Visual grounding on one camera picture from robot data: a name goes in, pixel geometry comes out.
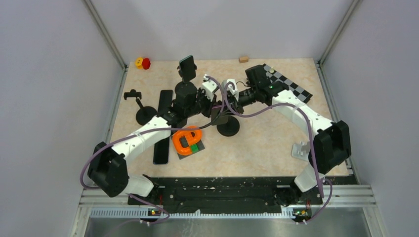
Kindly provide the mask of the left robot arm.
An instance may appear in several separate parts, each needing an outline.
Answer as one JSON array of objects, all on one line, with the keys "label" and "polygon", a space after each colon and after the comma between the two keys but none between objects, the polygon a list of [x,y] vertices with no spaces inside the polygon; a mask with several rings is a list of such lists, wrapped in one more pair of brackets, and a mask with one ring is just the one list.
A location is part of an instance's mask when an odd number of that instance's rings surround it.
[{"label": "left robot arm", "polygon": [[176,99],[168,108],[152,116],[130,135],[109,144],[98,144],[82,172],[111,198],[125,193],[136,194],[146,204],[155,203],[159,194],[153,182],[144,175],[130,174],[129,165],[174,131],[185,131],[190,117],[198,114],[210,117],[216,104],[215,92],[220,88],[215,79],[203,82],[200,88],[192,83],[179,83],[175,89]]}]

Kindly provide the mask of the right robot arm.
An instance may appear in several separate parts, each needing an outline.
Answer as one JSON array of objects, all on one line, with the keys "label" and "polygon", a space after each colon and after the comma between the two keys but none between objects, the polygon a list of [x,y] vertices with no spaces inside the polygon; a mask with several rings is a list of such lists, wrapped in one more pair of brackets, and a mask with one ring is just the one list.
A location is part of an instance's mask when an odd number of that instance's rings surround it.
[{"label": "right robot arm", "polygon": [[304,203],[315,187],[322,196],[326,174],[351,156],[348,124],[342,120],[332,121],[314,111],[306,104],[312,94],[266,64],[250,67],[245,74],[245,90],[239,91],[234,79],[224,80],[221,84],[228,110],[244,118],[245,106],[263,103],[267,109],[288,118],[309,139],[307,143],[292,147],[293,157],[307,161],[307,166],[289,188],[277,194],[280,204]]}]

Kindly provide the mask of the black phone with purple edge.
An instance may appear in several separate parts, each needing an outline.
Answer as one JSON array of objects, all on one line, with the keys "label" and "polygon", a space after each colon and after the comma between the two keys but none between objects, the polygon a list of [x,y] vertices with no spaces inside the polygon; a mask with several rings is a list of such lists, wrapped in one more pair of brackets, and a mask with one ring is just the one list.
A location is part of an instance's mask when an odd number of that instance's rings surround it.
[{"label": "black phone with purple edge", "polygon": [[221,109],[220,105],[215,106],[211,109],[211,125],[216,126],[226,124],[229,120],[229,117],[232,115],[233,114],[226,106],[223,107],[223,110]]}]

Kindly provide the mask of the teal edged black phone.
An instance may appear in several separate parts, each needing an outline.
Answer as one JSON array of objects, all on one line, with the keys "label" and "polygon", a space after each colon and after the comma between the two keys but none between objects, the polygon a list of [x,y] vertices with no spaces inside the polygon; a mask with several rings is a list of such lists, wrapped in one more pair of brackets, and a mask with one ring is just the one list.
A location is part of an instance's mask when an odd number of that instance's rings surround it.
[{"label": "teal edged black phone", "polygon": [[188,83],[194,79],[196,77],[197,65],[195,64],[193,55],[181,59],[177,69],[183,83]]}]

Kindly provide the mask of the white plastic phone holder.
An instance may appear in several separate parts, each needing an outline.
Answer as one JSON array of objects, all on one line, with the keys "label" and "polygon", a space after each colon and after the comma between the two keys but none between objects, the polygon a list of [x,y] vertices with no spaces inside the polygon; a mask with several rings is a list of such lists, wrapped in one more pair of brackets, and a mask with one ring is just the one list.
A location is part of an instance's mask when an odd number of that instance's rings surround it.
[{"label": "white plastic phone holder", "polygon": [[300,142],[295,143],[292,146],[291,156],[303,161],[308,161],[308,156],[310,153],[311,147],[309,142]]}]

